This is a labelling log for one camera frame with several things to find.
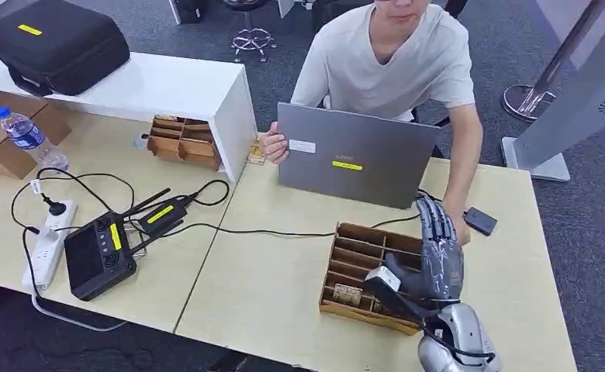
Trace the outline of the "person's right hand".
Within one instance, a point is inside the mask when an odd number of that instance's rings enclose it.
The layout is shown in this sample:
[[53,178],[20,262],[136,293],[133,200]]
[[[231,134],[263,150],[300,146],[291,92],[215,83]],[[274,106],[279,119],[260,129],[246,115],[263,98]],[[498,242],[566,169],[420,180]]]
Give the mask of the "person's right hand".
[[270,163],[280,164],[289,156],[289,142],[281,133],[277,121],[271,124],[266,133],[259,135],[258,145]]

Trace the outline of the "person's left hand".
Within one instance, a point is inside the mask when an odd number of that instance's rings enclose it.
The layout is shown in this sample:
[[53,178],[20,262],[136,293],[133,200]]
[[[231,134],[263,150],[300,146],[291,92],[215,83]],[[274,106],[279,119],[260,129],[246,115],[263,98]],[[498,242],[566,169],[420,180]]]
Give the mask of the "person's left hand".
[[465,211],[465,205],[463,201],[445,199],[442,202],[442,205],[446,211],[446,213],[450,216],[451,221],[453,222],[457,241],[464,246],[471,241],[471,233],[470,229],[467,226],[463,214]]

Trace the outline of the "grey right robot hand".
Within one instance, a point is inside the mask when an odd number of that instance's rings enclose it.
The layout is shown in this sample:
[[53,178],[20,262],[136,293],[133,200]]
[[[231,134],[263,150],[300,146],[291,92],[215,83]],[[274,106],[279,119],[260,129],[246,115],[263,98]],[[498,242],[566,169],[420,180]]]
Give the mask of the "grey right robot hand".
[[403,267],[392,253],[385,266],[401,281],[402,291],[414,298],[457,301],[464,281],[464,255],[454,223],[439,201],[427,194],[416,200],[421,222],[420,270]]

